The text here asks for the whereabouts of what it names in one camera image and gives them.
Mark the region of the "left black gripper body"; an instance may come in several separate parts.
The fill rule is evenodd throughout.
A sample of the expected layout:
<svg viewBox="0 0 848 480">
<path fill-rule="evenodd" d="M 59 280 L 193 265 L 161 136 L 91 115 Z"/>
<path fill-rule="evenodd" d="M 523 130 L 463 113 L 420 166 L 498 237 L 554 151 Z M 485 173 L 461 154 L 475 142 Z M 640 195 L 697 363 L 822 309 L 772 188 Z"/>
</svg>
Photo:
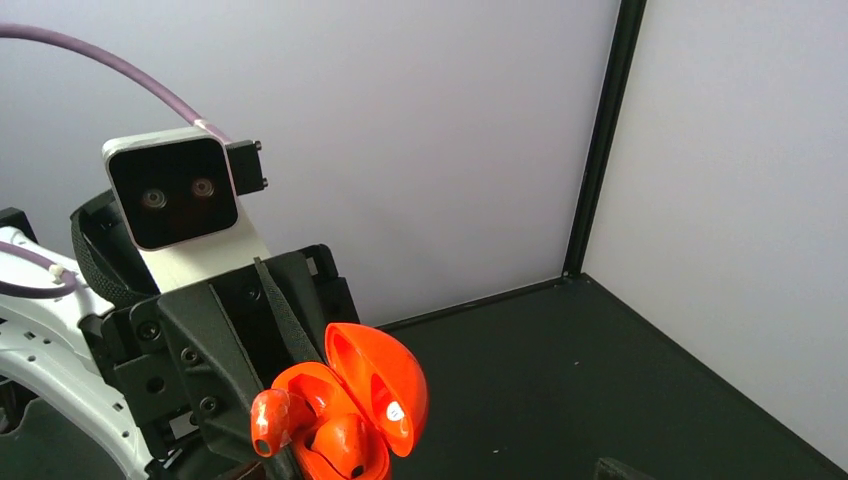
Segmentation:
<svg viewBox="0 0 848 480">
<path fill-rule="evenodd" d="M 283 370 L 325 359 L 333 321 L 358 319 L 323 244 L 88 316 L 82 333 L 151 455 L 201 444 L 249 461 L 250 407 Z"/>
</svg>

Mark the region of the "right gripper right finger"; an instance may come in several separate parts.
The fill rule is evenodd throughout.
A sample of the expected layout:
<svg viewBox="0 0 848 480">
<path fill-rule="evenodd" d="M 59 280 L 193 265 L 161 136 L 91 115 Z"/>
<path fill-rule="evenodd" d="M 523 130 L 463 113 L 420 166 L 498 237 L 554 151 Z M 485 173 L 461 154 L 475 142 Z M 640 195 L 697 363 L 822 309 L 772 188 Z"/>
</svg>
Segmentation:
<svg viewBox="0 0 848 480">
<path fill-rule="evenodd" d="M 599 458 L 595 464 L 593 480 L 654 480 L 654 477 L 611 457 Z"/>
</svg>

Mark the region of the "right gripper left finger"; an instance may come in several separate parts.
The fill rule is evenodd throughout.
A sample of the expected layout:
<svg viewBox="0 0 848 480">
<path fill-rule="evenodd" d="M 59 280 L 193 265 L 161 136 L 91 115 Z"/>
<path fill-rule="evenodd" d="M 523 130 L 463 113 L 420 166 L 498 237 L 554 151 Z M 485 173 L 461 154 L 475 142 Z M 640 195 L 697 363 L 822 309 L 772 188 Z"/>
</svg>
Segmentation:
<svg viewBox="0 0 848 480">
<path fill-rule="evenodd" d="M 261 462 L 249 462 L 234 467 L 218 476 L 215 480 L 265 480 L 266 472 Z"/>
</svg>

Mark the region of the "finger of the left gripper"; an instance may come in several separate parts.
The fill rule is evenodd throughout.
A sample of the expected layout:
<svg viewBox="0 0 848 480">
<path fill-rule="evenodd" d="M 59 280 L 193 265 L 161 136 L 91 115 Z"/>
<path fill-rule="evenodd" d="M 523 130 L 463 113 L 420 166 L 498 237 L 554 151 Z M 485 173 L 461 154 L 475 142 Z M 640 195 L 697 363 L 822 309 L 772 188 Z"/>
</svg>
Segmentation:
<svg viewBox="0 0 848 480">
<path fill-rule="evenodd" d="M 323 363 L 328 321 L 305 256 L 254 257 L 253 266 L 293 362 Z"/>
<path fill-rule="evenodd" d="M 264 458 L 253 449 L 250 410 L 263 386 L 214 288 L 200 284 L 172 291 L 158 298 L 157 307 L 208 449 L 238 465 L 261 462 L 268 479 L 293 479 L 287 451 Z"/>
</svg>

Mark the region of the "orange earbud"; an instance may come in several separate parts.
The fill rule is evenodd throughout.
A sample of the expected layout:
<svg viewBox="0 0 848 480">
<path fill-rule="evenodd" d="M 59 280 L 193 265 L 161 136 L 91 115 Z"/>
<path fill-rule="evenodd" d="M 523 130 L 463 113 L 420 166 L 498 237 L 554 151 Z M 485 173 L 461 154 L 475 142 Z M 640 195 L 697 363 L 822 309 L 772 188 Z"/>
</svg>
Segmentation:
<svg viewBox="0 0 848 480">
<path fill-rule="evenodd" d="M 365 473 L 368 460 L 368 434 L 363 419 L 356 414 L 335 416 L 314 432 L 309 449 L 320 455 L 345 479 Z"/>
<path fill-rule="evenodd" d="M 303 396 L 282 389 L 261 391 L 253 400 L 250 416 L 252 446 L 264 458 L 276 455 L 317 418 Z"/>
</svg>

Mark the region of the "orange round case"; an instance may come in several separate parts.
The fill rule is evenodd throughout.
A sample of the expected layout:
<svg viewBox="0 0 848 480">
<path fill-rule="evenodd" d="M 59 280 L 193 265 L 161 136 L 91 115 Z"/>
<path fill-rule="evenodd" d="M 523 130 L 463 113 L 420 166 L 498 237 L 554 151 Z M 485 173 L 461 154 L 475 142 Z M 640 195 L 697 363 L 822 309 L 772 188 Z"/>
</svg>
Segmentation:
<svg viewBox="0 0 848 480">
<path fill-rule="evenodd" d="M 329 324 L 324 347 L 323 363 L 298 363 L 268 388 L 303 396 L 317 416 L 285 447 L 292 449 L 304 478 L 345 479 L 309 446 L 322 423 L 356 414 L 367 430 L 369 460 L 357 479 L 391 478 L 391 457 L 412 452 L 428 417 L 428 386 L 419 362 L 396 338 L 361 324 Z"/>
</svg>

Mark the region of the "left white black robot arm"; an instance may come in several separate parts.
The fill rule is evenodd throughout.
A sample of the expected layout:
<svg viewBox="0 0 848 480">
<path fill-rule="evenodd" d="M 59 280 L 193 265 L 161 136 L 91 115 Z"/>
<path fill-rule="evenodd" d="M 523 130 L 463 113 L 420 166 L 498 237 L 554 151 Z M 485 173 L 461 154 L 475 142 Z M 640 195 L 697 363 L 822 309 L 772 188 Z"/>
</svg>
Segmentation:
<svg viewBox="0 0 848 480">
<path fill-rule="evenodd" d="M 188 286 L 158 288 L 133 248 L 111 192 L 71 216 L 75 257 L 43 248 L 26 214 L 1 214 L 8 282 L 1 295 L 1 436 L 34 426 L 29 404 L 50 405 L 80 431 L 43 433 L 40 468 L 97 479 L 82 447 L 95 444 L 126 479 L 299 479 L 290 449 L 264 459 L 250 407 L 284 369 L 324 358 L 332 322 L 358 315 L 325 245 L 269 258 L 249 254 Z"/>
</svg>

